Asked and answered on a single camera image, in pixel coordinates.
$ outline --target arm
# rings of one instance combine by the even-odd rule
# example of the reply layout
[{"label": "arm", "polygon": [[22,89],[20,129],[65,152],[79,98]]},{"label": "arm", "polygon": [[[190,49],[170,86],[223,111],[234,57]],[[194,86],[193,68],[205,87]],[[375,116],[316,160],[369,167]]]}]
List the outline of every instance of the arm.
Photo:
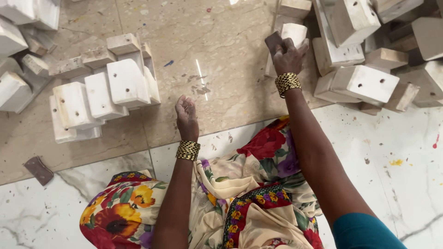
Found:
[{"label": "arm", "polygon": [[[309,48],[309,40],[306,39],[298,50],[290,38],[284,42],[288,48],[287,53],[283,54],[283,49],[277,45],[277,53],[273,58],[277,75],[299,74]],[[309,109],[301,89],[289,89],[284,95],[300,168],[314,191],[329,226],[332,228],[337,218],[348,213],[364,213],[375,217],[346,175],[330,141]]]},{"label": "arm", "polygon": [[[175,110],[182,140],[197,142],[198,123],[194,102],[182,95]],[[152,249],[188,248],[193,164],[191,160],[180,158],[175,162],[171,182],[155,224]]]}]

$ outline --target bangle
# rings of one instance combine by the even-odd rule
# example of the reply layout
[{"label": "bangle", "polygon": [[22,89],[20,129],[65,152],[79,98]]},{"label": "bangle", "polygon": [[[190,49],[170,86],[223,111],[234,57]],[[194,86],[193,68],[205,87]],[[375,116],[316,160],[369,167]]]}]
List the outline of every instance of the bangle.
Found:
[{"label": "bangle", "polygon": [[280,97],[284,98],[284,92],[292,88],[300,88],[299,79],[295,73],[285,73],[277,77],[276,79],[277,90],[280,93]]},{"label": "bangle", "polygon": [[175,157],[196,161],[199,150],[200,150],[199,143],[182,140],[180,141],[180,145],[179,148],[177,149],[177,154],[175,155]]}]

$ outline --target beige marble slab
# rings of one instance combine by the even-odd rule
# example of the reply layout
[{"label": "beige marble slab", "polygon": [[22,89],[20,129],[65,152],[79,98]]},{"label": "beige marble slab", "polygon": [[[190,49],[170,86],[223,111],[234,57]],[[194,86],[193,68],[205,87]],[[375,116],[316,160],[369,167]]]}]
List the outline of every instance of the beige marble slab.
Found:
[{"label": "beige marble slab", "polygon": [[[162,104],[109,121],[100,139],[56,144],[48,97],[61,82],[53,81],[20,115],[0,113],[0,184],[31,177],[22,165],[33,156],[59,171],[178,141],[181,94],[196,100],[200,135],[286,114],[274,79],[263,76],[275,10],[274,0],[63,0],[59,30],[48,32],[58,44],[52,55],[79,56],[108,37],[138,32],[151,44]],[[303,67],[309,106],[330,104],[312,97],[312,50]]]}]

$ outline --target hand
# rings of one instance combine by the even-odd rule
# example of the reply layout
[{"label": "hand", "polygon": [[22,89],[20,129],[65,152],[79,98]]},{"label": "hand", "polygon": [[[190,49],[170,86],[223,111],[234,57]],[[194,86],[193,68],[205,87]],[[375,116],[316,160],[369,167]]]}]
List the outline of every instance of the hand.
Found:
[{"label": "hand", "polygon": [[180,96],[177,104],[175,104],[177,112],[177,127],[180,131],[182,140],[197,142],[198,140],[198,122],[195,114],[195,103],[185,95]]},{"label": "hand", "polygon": [[283,41],[288,51],[283,54],[283,48],[277,45],[277,52],[273,58],[277,76],[285,73],[295,73],[298,75],[302,70],[303,59],[309,49],[309,39],[306,38],[299,49],[294,46],[291,38],[286,38]]}]

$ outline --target saree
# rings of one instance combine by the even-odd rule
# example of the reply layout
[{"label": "saree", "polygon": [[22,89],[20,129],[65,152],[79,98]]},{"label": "saree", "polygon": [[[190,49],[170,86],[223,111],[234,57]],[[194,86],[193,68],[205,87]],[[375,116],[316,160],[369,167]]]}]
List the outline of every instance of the saree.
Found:
[{"label": "saree", "polygon": [[[197,160],[189,249],[322,249],[322,211],[299,168],[289,117],[231,153]],[[98,249],[148,249],[168,183],[147,170],[113,176],[91,200],[80,231]]]}]

